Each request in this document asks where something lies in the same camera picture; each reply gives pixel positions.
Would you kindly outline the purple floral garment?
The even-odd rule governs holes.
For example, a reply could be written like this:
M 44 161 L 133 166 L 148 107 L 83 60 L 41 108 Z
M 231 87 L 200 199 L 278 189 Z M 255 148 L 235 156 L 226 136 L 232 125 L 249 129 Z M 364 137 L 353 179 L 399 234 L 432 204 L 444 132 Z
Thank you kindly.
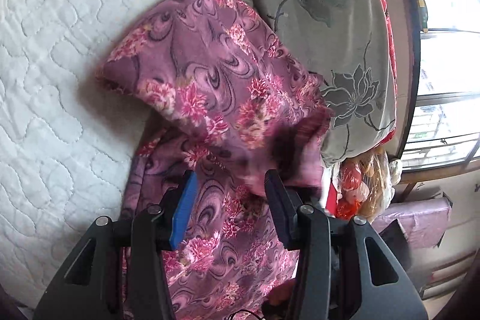
M 160 202 L 187 170 L 198 190 L 185 237 L 162 255 L 178 319 L 252 319 L 290 280 L 298 253 L 278 240 L 264 176 L 321 192 L 332 111 L 320 76 L 242 0 L 164 0 L 102 63 L 106 88 L 155 112 L 122 214 Z

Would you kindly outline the doll in plastic bag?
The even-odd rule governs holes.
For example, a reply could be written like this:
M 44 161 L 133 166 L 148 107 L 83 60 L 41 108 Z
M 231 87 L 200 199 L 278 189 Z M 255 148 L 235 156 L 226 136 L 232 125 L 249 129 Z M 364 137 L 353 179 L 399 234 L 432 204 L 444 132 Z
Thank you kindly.
M 400 159 L 390 160 L 383 147 L 346 159 L 339 170 L 335 217 L 349 220 L 359 215 L 374 221 L 390 206 L 402 172 Z

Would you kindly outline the white quilted mattress cover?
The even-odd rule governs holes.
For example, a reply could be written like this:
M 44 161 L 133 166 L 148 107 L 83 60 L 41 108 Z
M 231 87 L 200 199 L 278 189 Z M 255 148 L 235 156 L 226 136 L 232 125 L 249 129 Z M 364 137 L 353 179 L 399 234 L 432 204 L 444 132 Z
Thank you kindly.
M 95 72 L 158 1 L 1 0 L 1 285 L 27 307 L 119 215 L 149 110 Z

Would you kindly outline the window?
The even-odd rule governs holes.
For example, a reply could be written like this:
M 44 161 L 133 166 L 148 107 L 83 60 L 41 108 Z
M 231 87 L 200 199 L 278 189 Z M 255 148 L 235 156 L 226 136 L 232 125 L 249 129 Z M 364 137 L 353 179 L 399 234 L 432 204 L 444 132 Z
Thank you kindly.
M 418 0 L 420 70 L 407 171 L 479 158 L 479 0 Z

